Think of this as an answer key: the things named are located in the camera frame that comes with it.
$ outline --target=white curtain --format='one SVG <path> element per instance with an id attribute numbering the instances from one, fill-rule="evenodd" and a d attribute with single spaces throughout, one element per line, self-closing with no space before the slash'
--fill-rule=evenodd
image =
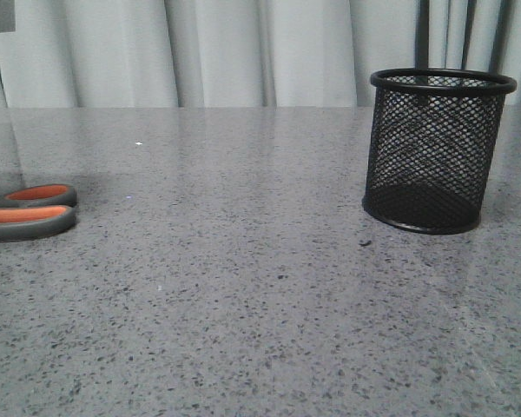
<path id="1" fill-rule="evenodd" d="M 513 76 L 521 0 L 16 0 L 0 107 L 370 105 L 375 70 Z"/>

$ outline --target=scissors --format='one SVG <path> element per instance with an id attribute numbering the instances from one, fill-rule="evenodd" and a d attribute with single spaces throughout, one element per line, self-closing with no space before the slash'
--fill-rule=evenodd
<path id="1" fill-rule="evenodd" d="M 46 184 L 0 195 L 0 242 L 56 235 L 76 224 L 76 190 Z"/>

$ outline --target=mesh cup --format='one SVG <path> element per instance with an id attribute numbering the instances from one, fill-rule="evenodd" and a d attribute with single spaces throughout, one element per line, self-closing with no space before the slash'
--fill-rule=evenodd
<path id="1" fill-rule="evenodd" d="M 455 69 L 388 69 L 376 86 L 363 208 L 434 235 L 477 227 L 505 95 L 515 80 Z"/>

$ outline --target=gray speckled countertop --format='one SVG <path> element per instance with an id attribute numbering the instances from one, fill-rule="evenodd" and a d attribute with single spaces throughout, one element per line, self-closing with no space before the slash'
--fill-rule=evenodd
<path id="1" fill-rule="evenodd" d="M 521 106 L 480 226 L 360 206 L 371 109 L 0 109 L 0 416 L 521 417 Z"/>

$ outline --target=pen holder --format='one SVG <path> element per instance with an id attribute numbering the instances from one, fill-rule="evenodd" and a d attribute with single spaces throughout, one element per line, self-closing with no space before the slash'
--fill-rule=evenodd
<path id="1" fill-rule="evenodd" d="M 505 95 L 515 80 L 455 69 L 388 69 L 376 86 L 363 198 L 397 228 L 448 235 L 475 228 Z"/>

